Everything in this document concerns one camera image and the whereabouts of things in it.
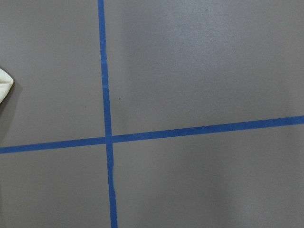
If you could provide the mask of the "blue tape line lengthwise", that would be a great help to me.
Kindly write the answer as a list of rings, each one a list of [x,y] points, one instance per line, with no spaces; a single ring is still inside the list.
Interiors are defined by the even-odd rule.
[[[104,127],[105,127],[105,146],[107,158],[107,174],[108,174],[108,191],[110,206],[111,227],[118,227],[116,193],[114,189],[114,154],[113,154],[113,135],[111,122],[111,107],[108,81],[108,65],[106,54],[106,30],[105,30],[105,8],[104,1],[98,1],[98,17],[99,17],[99,39],[100,39],[100,55],[101,55],[101,77],[103,88],[103,107],[104,107]]]

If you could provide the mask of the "blue tape line crosswise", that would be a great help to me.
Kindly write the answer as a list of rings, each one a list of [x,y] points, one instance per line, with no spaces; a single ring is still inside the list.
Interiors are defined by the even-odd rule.
[[[289,125],[299,125],[303,123],[304,123],[304,117],[301,115],[301,116],[247,121],[247,122],[239,122],[239,123],[226,123],[226,124],[180,128],[180,129],[163,130],[163,131],[114,135],[110,137],[110,139],[111,142],[113,143],[123,143],[123,142],[133,142],[133,141],[152,140],[152,139],[161,139],[161,138],[191,136],[191,135],[199,135],[199,134],[211,134],[211,133],[223,133],[223,132],[232,132],[232,131],[261,129],[261,128],[272,128],[272,127],[281,127],[281,126],[289,126]],[[58,141],[58,142],[49,142],[49,143],[45,142],[45,143],[1,147],[0,153],[7,154],[7,153],[16,153],[16,152],[30,152],[30,151],[42,151],[42,150],[82,147],[82,146],[91,146],[91,145],[102,145],[102,144],[106,144],[106,142],[107,142],[106,137],[85,138],[85,139]]]

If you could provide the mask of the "cream long-sleeve printed shirt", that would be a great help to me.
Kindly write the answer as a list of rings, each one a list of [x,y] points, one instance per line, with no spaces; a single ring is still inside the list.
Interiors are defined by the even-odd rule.
[[[0,103],[6,98],[13,84],[12,77],[3,69],[0,69]]]

